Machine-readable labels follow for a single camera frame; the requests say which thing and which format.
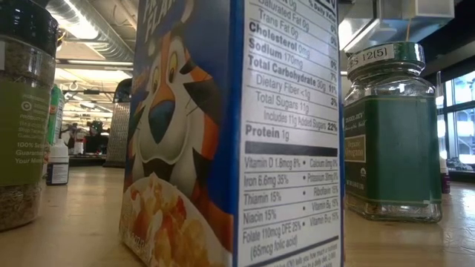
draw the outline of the jar lid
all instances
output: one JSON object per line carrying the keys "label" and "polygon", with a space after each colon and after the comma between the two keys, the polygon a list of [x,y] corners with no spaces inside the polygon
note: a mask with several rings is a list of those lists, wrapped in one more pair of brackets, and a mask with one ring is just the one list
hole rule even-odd
{"label": "jar lid", "polygon": [[26,42],[56,57],[58,22],[31,0],[0,0],[0,35]]}
{"label": "jar lid", "polygon": [[414,42],[391,42],[369,47],[348,59],[348,76],[356,70],[390,63],[408,63],[422,71],[425,68],[424,50]]}

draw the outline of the nutrition facts label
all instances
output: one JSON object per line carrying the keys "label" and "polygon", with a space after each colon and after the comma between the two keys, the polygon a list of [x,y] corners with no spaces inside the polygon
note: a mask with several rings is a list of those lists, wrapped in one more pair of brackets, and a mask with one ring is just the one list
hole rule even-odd
{"label": "nutrition facts label", "polygon": [[245,0],[238,266],[341,266],[336,0]]}

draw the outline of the glass jar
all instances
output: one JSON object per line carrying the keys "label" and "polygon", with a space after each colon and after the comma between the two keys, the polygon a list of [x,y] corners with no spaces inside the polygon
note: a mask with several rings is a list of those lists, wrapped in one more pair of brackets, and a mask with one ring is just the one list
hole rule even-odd
{"label": "glass jar", "polygon": [[434,87],[422,46],[380,44],[348,59],[346,204],[369,220],[442,218]]}
{"label": "glass jar", "polygon": [[0,1],[0,231],[38,214],[57,30],[39,5]]}

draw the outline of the black cap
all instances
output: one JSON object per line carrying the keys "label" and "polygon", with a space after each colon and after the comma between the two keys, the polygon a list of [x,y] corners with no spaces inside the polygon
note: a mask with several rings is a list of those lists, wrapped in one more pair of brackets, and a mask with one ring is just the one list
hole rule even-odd
{"label": "black cap", "polygon": [[0,35],[26,42],[56,57],[58,22],[31,0],[0,0]]}

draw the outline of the cartoon tiger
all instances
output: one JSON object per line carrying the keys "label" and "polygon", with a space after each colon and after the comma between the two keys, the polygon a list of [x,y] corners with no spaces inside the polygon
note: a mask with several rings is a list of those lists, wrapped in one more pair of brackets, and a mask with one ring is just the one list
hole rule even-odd
{"label": "cartoon tiger", "polygon": [[128,161],[133,163],[126,185],[152,173],[176,185],[231,250],[232,215],[209,199],[206,186],[217,150],[222,99],[213,78],[196,66],[183,43],[185,20],[155,45],[148,95],[129,123]]}

